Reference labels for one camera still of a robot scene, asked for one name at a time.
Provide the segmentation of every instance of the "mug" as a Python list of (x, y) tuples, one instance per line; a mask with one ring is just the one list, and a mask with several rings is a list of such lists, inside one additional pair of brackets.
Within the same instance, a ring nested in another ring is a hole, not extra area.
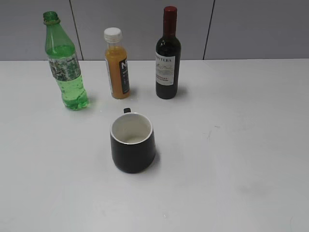
[(138, 173), (155, 158), (155, 134), (151, 121), (130, 108), (111, 125), (112, 159), (126, 173)]

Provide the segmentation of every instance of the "green soda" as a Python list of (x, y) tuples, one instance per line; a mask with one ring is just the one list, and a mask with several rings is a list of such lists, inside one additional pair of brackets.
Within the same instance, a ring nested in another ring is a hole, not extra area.
[(75, 46), (61, 27), (56, 12), (45, 12), (43, 17), (47, 26), (45, 51), (52, 74), (60, 87), (63, 103), (72, 110), (85, 108), (89, 100)]

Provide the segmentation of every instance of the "black label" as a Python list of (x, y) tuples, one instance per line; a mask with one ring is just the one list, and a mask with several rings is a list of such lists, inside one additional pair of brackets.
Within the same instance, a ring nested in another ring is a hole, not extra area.
[(122, 93), (125, 94), (128, 93), (130, 90), (126, 58), (119, 62), (119, 68), (120, 68)]

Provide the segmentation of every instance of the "bottle label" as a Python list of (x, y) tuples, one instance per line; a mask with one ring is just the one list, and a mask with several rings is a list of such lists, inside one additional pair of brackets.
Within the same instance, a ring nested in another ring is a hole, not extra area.
[(130, 90), (129, 74), (128, 74), (128, 71), (127, 71), (126, 58), (119, 62), (119, 68), (120, 68), (122, 93), (125, 94), (125, 93), (128, 93), (129, 90)]
[(48, 61), (53, 76), (58, 81), (71, 81), (82, 74), (75, 53), (64, 59), (49, 58)]
[(175, 56), (165, 57), (155, 53), (155, 78), (163, 86), (174, 84)]
[(105, 60), (106, 60), (106, 68), (107, 68), (107, 73), (108, 73), (108, 80), (110, 82), (110, 88), (111, 88), (111, 93), (112, 93), (112, 79), (111, 79), (111, 74), (110, 74), (110, 65), (106, 58)]

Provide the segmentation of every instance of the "bottle cap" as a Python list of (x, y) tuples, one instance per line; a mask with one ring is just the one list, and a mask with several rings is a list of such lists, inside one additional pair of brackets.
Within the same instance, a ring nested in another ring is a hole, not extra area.
[(122, 33), (119, 28), (107, 28), (104, 31), (104, 39), (108, 43), (118, 43), (122, 39)]

